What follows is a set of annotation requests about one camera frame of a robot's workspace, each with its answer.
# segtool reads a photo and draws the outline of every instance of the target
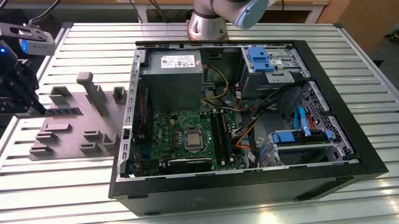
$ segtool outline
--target sticker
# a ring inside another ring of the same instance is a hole
[[[162,57],[162,68],[194,68],[195,59],[194,55],[172,55]]]
[[[238,99],[242,99],[242,92],[236,91]]]
[[[255,162],[255,158],[256,158],[256,157],[255,157],[254,154],[250,152],[250,153],[248,153],[248,159],[250,159],[252,162]]]
[[[281,61],[281,60],[278,60],[278,59],[273,59],[273,61],[271,61],[271,62],[273,62],[273,64],[283,64],[283,63],[282,63],[282,61]]]
[[[263,144],[263,142],[264,142],[264,139],[259,137],[258,140],[256,140],[256,145]]]
[[[314,1],[314,5],[327,5],[327,2],[322,2],[322,1]]]

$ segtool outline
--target circuit board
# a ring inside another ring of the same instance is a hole
[[[235,114],[224,114],[228,131],[236,129]],[[179,158],[210,158],[212,159],[212,171],[244,168],[244,155],[242,150],[234,153],[231,162],[222,165],[218,162],[216,148],[214,144],[211,128],[211,112],[178,112],[159,113],[154,116],[154,141],[152,148],[147,152],[146,159],[152,163],[143,164],[143,170],[155,175],[158,161]],[[202,132],[203,149],[196,151],[187,150],[187,137],[184,133],[190,130]]]

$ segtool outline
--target yellow cable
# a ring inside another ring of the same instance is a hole
[[[220,74],[220,76],[223,77],[224,82],[226,82],[226,89],[224,89],[223,93],[219,96],[204,97],[202,99],[218,99],[218,98],[223,97],[226,95],[227,91],[228,91],[228,81],[227,81],[227,78],[226,78],[224,74],[219,71],[219,69],[216,69],[212,65],[208,65],[208,67],[211,67]]]

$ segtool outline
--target blue light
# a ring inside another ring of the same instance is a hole
[[[28,47],[28,43],[26,40],[22,41],[22,48],[23,48],[23,52],[26,53],[27,52],[27,47]]]

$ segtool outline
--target slotted aluminum surface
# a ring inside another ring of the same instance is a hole
[[[321,200],[139,219],[110,200],[112,157],[30,161],[28,151],[43,119],[14,119],[0,141],[0,222],[15,223],[398,223],[398,92],[346,31],[333,25],[266,24],[250,30],[228,26],[231,40],[306,40],[390,172]],[[135,41],[187,40],[186,24],[75,24],[60,35],[40,81],[40,102],[64,85],[84,91],[76,74],[91,71],[104,91],[127,88]]]

